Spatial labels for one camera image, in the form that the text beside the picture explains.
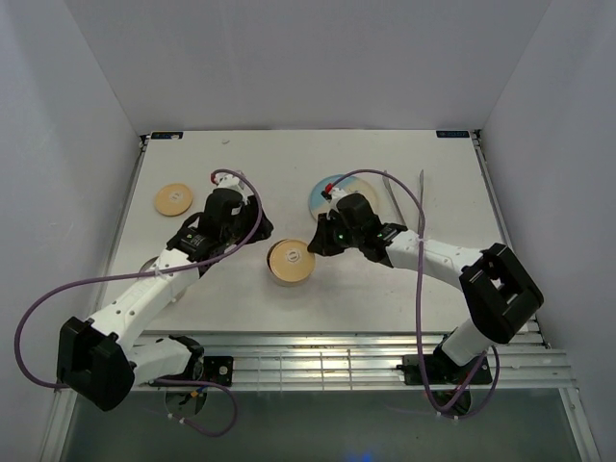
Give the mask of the ceramic food plate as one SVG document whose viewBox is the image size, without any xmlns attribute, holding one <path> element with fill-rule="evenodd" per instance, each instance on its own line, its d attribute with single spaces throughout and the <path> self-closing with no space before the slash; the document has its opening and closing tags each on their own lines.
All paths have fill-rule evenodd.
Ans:
<svg viewBox="0 0 616 462">
<path fill-rule="evenodd" d="M 324 188 L 341 177 L 341 174 L 334 174 L 324 177 L 312 189 L 308 206 L 309 211 L 314 219 L 318 219 L 319 214 L 326 213 L 329 210 L 328 202 L 321 195 Z M 357 176 L 349 176 L 337 184 L 338 188 L 343 189 L 347 193 L 361 193 L 370 202 L 372 210 L 377 214 L 379 212 L 379 196 L 375 188 L 366 180 Z"/>
</svg>

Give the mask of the steel tongs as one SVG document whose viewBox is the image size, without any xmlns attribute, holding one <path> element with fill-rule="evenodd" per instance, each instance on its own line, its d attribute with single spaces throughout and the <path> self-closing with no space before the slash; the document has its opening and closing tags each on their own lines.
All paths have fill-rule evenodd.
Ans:
<svg viewBox="0 0 616 462">
<path fill-rule="evenodd" d="M 392 203 L 394 212 L 395 212 L 396 217 L 398 219 L 398 223 L 402 224 L 404 226 L 407 226 L 404 214 L 403 214 L 403 212 L 401 211 L 401 209 L 399 207 L 399 204 L 398 204 L 398 201 L 397 201 L 394 189 L 393 189 L 392 184 L 390 182 L 390 178 L 389 177 L 383 177 L 382 178 L 382 182 L 383 182 L 384 188 L 385 188 L 385 190 L 386 190 L 386 192 L 387 192 L 387 194 L 389 196 L 389 199 L 390 199 L 390 201 Z M 424 170 L 423 169 L 420 171 L 420 174 L 419 174 L 418 201 L 419 201 L 421 206 L 424 205 Z"/>
</svg>

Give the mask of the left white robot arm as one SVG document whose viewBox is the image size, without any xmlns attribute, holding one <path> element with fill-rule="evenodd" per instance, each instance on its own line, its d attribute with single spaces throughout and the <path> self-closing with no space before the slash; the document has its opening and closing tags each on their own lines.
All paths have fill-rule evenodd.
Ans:
<svg viewBox="0 0 616 462">
<path fill-rule="evenodd" d="M 228 249 L 264 241 L 272 230 L 256 194 L 215 188 L 203 211 L 188 217 L 167 242 L 148 276 L 87 320 L 71 318 L 62 326 L 58 379 L 103 411 L 116 408 L 139 384 L 197 382 L 204 373 L 197 341 L 168 335 L 142 344 L 139 337 Z"/>
</svg>

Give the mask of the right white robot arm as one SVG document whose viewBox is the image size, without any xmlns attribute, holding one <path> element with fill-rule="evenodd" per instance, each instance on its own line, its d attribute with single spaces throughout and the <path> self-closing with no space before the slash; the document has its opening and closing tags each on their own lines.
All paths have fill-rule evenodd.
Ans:
<svg viewBox="0 0 616 462">
<path fill-rule="evenodd" d="M 481 353 L 506 345 L 538 311 L 544 296 L 505 244 L 487 249 L 424 240 L 395 223 L 384 223 L 359 192 L 334 188 L 324 193 L 329 209 L 317 220 L 309 252 L 324 257 L 358 249 L 382 266 L 413 270 L 459 290 L 470 316 L 424 357 L 433 383 L 458 381 Z"/>
</svg>

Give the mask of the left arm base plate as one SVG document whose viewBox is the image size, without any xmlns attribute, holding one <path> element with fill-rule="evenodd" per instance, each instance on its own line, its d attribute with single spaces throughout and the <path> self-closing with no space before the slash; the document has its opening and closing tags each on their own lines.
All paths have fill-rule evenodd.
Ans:
<svg viewBox="0 0 616 462">
<path fill-rule="evenodd" d="M 233 356 L 202 356 L 191 359 L 187 367 L 178 374 L 167 374 L 151 381 L 152 385 L 161 385 L 163 380 L 174 381 L 208 381 L 229 387 L 233 382 Z"/>
</svg>

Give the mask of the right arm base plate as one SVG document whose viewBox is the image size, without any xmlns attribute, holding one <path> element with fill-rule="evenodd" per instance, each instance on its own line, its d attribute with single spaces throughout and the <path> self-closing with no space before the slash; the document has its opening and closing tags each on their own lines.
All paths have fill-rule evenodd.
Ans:
<svg viewBox="0 0 616 462">
<path fill-rule="evenodd" d="M 447 357 L 427 354 L 424 357 L 426 377 L 430 385 L 461 385 L 471 374 L 479 357 L 475 357 L 465 366 L 458 366 Z M 420 371 L 420 361 L 417 354 L 404 355 L 401 363 L 396 366 L 403 374 L 406 385 L 422 385 L 423 379 Z M 478 370 L 470 381 L 471 385 L 489 385 L 493 382 L 493 376 L 486 358 L 484 358 Z"/>
</svg>

